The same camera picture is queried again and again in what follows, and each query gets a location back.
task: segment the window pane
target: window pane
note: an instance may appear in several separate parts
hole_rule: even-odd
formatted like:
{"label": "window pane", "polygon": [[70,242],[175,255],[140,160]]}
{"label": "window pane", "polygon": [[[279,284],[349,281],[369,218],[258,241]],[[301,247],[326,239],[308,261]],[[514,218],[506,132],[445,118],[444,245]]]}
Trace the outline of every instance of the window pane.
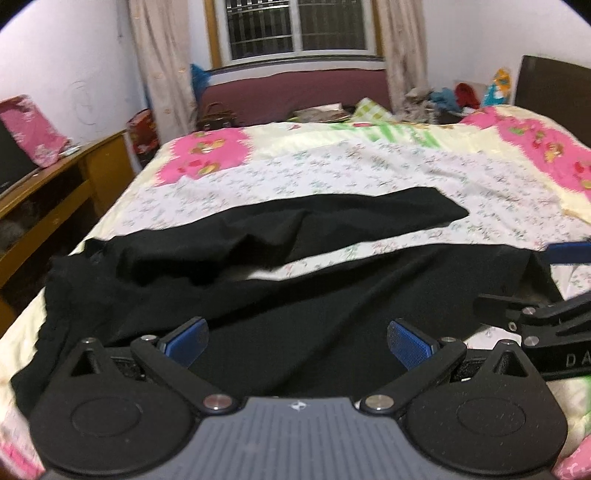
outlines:
{"label": "window pane", "polygon": [[226,0],[232,59],[293,51],[289,0]]}
{"label": "window pane", "polygon": [[362,0],[298,0],[304,50],[365,50]]}

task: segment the maroon sofa back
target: maroon sofa back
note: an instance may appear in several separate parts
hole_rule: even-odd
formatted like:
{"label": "maroon sofa back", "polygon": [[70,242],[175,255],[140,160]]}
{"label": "maroon sofa back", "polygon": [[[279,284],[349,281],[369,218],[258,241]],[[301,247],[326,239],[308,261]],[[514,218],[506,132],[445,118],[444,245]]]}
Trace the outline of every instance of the maroon sofa back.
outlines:
{"label": "maroon sofa back", "polygon": [[248,126],[285,121],[295,110],[318,105],[355,105],[363,97],[390,108],[383,70],[314,70],[234,80],[209,86],[200,104],[203,109],[220,102]]}

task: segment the window frame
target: window frame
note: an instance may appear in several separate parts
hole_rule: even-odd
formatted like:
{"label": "window frame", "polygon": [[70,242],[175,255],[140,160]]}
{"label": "window frame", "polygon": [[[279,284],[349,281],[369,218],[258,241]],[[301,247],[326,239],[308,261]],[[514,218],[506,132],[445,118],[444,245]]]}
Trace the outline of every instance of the window frame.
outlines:
{"label": "window frame", "polygon": [[303,50],[298,0],[289,0],[294,51],[269,55],[257,55],[244,59],[233,60],[230,47],[228,19],[226,17],[226,1],[205,0],[207,29],[209,34],[210,51],[212,54],[212,67],[215,69],[220,67],[230,67],[254,62],[260,63],[264,61],[281,59],[305,60],[306,57],[313,56],[380,56],[381,39],[379,36],[379,24],[377,22],[376,6],[374,3],[375,0],[361,0],[361,2],[363,9],[363,30],[365,33],[365,45],[367,46],[367,48],[364,50]]}

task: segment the bed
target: bed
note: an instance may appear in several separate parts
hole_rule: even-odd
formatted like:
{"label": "bed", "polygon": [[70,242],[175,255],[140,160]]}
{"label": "bed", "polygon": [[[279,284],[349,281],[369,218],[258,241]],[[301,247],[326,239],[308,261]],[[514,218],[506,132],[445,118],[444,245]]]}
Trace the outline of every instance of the bed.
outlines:
{"label": "bed", "polygon": [[[418,185],[437,187],[471,215],[450,228],[364,242],[250,276],[279,280],[413,245],[481,243],[543,249],[550,242],[591,236],[591,203],[584,187],[565,188],[561,177],[541,170],[519,142],[505,140],[496,124],[484,127],[477,118],[453,126],[389,124],[376,121],[376,111],[377,106],[360,108],[347,124],[258,125],[169,142],[88,237],[107,239],[167,228],[233,206],[283,197],[378,195]],[[531,110],[500,106],[479,114],[492,116],[493,123],[512,122],[508,128],[530,122],[559,132],[591,155],[563,127]],[[188,152],[203,161],[191,166]],[[565,298],[591,290],[591,265],[553,267],[552,273]],[[0,339],[0,459],[21,478],[36,478],[43,467],[9,381],[32,358],[44,316],[41,292]],[[489,328],[467,339],[467,344],[491,348],[508,335]],[[551,386],[569,421],[564,457],[591,429],[586,385],[586,380],[575,379]]]}

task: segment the brown handbag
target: brown handbag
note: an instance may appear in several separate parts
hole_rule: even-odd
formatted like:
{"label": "brown handbag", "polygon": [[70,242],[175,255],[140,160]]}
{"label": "brown handbag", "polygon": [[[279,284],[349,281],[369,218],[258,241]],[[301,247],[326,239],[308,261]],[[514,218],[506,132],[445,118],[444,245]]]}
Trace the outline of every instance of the brown handbag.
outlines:
{"label": "brown handbag", "polygon": [[[212,112],[212,107],[218,105],[222,109]],[[195,120],[195,132],[207,130],[220,130],[221,128],[238,127],[238,120],[236,114],[231,110],[223,109],[223,104],[220,102],[210,103],[205,107],[203,114],[198,116]]]}

